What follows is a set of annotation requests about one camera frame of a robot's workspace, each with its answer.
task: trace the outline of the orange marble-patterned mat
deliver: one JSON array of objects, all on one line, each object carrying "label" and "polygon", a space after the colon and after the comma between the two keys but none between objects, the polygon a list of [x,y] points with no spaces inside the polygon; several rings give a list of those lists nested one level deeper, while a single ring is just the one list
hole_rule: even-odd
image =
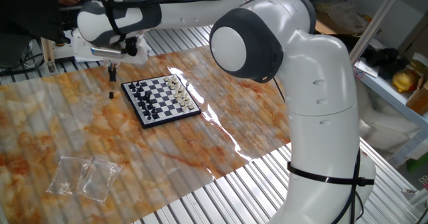
[{"label": "orange marble-patterned mat", "polygon": [[[199,116],[143,130],[120,83],[189,79]],[[0,202],[10,223],[131,223],[289,142],[270,82],[233,78],[208,47],[0,86]],[[108,98],[109,91],[114,99]],[[47,193],[61,155],[124,168],[105,203]]]}]

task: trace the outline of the black chess piece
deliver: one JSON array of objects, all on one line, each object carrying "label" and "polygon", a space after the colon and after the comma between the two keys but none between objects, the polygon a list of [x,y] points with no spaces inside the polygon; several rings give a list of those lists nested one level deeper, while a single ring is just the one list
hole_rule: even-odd
[{"label": "black chess piece", "polygon": [[143,100],[144,100],[144,101],[147,101],[147,102],[150,100],[150,93],[149,93],[149,92],[145,92],[145,93],[144,93],[144,98],[143,98]]},{"label": "black chess piece", "polygon": [[110,82],[116,81],[116,73],[117,73],[116,66],[114,66],[113,64],[110,64],[110,66],[108,66],[108,75],[110,77]]}]

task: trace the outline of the clear plastic bag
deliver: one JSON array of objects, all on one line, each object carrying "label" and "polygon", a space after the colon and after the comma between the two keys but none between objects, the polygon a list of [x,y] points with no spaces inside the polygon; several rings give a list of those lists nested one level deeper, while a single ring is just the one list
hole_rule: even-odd
[{"label": "clear plastic bag", "polygon": [[62,156],[47,192],[58,195],[77,195],[91,166],[91,160]]},{"label": "clear plastic bag", "polygon": [[95,201],[104,202],[121,170],[122,167],[118,164],[95,159],[79,194]]},{"label": "clear plastic bag", "polygon": [[62,156],[47,192],[57,195],[84,195],[104,202],[122,167],[100,160]]},{"label": "clear plastic bag", "polygon": [[335,0],[311,0],[317,10],[323,11],[339,26],[362,33],[368,21],[361,17],[356,11],[356,0],[335,1]]}]

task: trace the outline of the shelf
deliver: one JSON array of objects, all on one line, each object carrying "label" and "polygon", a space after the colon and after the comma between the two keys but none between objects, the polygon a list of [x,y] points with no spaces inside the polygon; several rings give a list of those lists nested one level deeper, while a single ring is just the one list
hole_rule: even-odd
[{"label": "shelf", "polygon": [[409,94],[398,93],[395,88],[391,86],[391,83],[379,76],[376,78],[369,74],[364,74],[362,77],[358,78],[420,128],[428,124],[428,117],[426,115],[422,116],[406,106]]}]

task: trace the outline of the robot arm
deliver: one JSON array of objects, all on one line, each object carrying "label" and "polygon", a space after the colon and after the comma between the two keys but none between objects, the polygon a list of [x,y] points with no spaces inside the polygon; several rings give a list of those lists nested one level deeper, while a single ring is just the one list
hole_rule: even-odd
[{"label": "robot arm", "polygon": [[[348,52],[341,41],[312,35],[314,10],[308,0],[219,0],[114,8],[125,38],[148,28],[192,27],[215,23],[210,46],[228,74],[268,82],[276,76],[286,91],[292,139],[292,171],[286,203],[270,223],[350,223],[361,211],[372,185],[357,187],[356,177],[373,179],[372,160],[359,156],[356,89]],[[84,39],[98,46],[121,37],[99,2],[78,17]],[[340,185],[340,182],[352,185]]]}]

